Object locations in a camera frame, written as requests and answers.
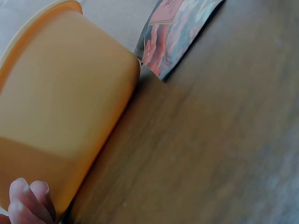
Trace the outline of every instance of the plastic container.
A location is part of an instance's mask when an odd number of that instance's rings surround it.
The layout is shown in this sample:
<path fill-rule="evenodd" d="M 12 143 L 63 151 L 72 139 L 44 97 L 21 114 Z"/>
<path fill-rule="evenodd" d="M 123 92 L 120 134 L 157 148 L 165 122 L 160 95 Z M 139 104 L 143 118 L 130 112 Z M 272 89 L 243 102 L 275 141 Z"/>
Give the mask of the plastic container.
<path fill-rule="evenodd" d="M 61 217 L 125 109 L 139 62 L 78 2 L 58 1 L 19 30 L 0 68 L 0 206 L 12 180 L 44 180 Z"/>

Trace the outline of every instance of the finger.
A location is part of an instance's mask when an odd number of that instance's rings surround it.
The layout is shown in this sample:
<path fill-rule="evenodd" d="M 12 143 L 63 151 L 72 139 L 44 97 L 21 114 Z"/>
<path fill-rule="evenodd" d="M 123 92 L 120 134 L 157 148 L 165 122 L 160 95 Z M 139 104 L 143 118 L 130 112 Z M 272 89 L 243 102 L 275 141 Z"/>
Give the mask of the finger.
<path fill-rule="evenodd" d="M 8 213 L 11 224 L 46 224 L 18 200 L 9 205 Z"/>
<path fill-rule="evenodd" d="M 36 196 L 37 200 L 42 203 L 49 211 L 53 220 L 56 218 L 54 204 L 50 197 L 50 189 L 48 184 L 43 181 L 34 181 L 30 184 L 30 188 Z"/>
<path fill-rule="evenodd" d="M 50 213 L 43 204 L 38 202 L 25 179 L 19 178 L 12 182 L 9 189 L 9 197 L 10 203 L 20 201 L 36 217 L 43 220 L 47 224 L 53 223 Z"/>
<path fill-rule="evenodd" d="M 0 214 L 0 223 L 1 224 L 10 224 L 9 217 L 6 215 Z"/>

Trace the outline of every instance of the wooden surface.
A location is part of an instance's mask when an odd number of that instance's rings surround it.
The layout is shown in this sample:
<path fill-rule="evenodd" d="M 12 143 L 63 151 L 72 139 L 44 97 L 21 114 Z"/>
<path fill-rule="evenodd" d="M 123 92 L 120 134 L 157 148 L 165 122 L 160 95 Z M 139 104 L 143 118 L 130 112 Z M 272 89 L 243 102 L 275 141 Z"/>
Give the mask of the wooden surface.
<path fill-rule="evenodd" d="M 145 75 L 69 219 L 299 223 L 299 1 L 228 0 L 167 83 Z"/>

